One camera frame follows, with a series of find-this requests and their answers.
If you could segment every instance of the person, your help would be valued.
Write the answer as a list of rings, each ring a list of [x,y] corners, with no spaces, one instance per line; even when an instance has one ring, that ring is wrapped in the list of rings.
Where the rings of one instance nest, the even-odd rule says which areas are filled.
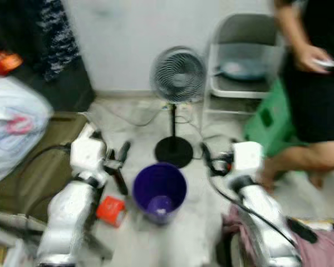
[[[274,0],[276,18],[289,43],[282,70],[293,125],[309,146],[285,149],[266,159],[261,183],[273,189],[278,172],[305,170],[321,188],[334,170],[334,68],[326,70],[314,59],[334,60],[334,0],[308,0],[303,12],[294,0]]]

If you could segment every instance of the fan grille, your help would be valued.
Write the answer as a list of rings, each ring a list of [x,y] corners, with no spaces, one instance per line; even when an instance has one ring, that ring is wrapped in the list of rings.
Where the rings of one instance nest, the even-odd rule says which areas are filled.
[[[170,103],[197,101],[203,97],[205,69],[188,48],[172,48],[158,57],[151,74],[153,90]]]

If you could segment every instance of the green stool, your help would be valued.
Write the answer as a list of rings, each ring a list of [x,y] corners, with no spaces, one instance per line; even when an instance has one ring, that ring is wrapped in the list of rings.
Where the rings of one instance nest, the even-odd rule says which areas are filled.
[[[261,144],[267,157],[272,157],[290,146],[305,145],[297,138],[291,123],[288,99],[280,79],[275,81],[268,97],[262,101],[256,114],[246,124],[244,137],[248,141]]]

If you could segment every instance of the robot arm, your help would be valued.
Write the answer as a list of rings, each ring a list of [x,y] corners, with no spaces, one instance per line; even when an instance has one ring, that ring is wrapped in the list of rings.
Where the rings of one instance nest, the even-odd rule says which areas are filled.
[[[122,147],[118,160],[107,158],[103,140],[80,137],[71,145],[70,163],[75,177],[50,202],[48,224],[37,251],[40,267],[74,267],[85,235],[86,223],[95,206],[98,190],[105,186],[108,174],[114,176],[123,194],[127,187],[122,168],[130,143]]]
[[[282,215],[279,204],[256,182],[257,171],[262,166],[262,147],[255,142],[233,144],[230,152],[211,157],[206,144],[202,144],[206,165],[209,167],[212,187],[228,200],[238,205],[240,219],[256,252],[256,266],[299,267],[300,255]],[[224,186],[232,189],[234,200],[221,192],[213,176],[226,177]]]

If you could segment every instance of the white wall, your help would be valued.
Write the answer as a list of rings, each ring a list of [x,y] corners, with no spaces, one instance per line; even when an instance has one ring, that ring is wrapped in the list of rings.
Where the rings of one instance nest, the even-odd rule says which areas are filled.
[[[218,22],[233,12],[268,12],[268,0],[64,0],[93,88],[149,91],[163,50],[204,53]]]

